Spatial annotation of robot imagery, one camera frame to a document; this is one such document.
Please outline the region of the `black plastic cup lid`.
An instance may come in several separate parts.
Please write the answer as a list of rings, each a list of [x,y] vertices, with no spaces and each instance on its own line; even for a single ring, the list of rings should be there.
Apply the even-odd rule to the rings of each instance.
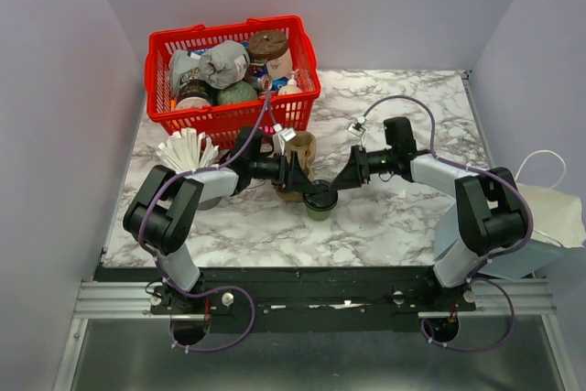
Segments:
[[[328,191],[323,194],[305,196],[302,194],[302,200],[305,205],[309,205],[314,209],[330,209],[337,205],[339,196],[337,190],[331,189],[331,183],[328,181]]]

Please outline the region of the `green paper coffee cup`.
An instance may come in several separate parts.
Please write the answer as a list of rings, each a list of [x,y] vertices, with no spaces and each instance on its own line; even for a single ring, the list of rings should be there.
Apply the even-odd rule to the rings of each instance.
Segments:
[[[309,205],[306,206],[306,212],[309,218],[314,222],[323,222],[330,218],[333,208],[330,209],[314,209]]]

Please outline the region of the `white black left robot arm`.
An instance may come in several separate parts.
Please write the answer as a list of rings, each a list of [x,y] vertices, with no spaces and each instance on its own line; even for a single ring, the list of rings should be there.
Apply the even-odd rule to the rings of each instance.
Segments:
[[[328,183],[311,181],[297,154],[266,157],[260,152],[263,135],[252,126],[242,128],[226,161],[202,170],[175,172],[155,166],[148,173],[125,212],[123,227],[153,256],[173,287],[172,303],[184,313],[196,311],[203,292],[201,276],[190,256],[187,237],[197,210],[204,202],[240,193],[251,179],[267,179],[281,190],[310,199],[324,196]]]

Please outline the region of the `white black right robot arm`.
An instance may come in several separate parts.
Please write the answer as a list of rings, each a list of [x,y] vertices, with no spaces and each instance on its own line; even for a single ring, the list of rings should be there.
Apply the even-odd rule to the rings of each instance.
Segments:
[[[455,200],[457,238],[433,265],[435,279],[420,290],[428,308],[442,310],[454,300],[453,288],[471,281],[493,258],[513,253],[529,241],[532,213],[508,169],[466,168],[419,150],[405,117],[384,120],[384,130],[387,148],[368,152],[353,146],[331,190],[359,188],[373,174],[388,173]]]

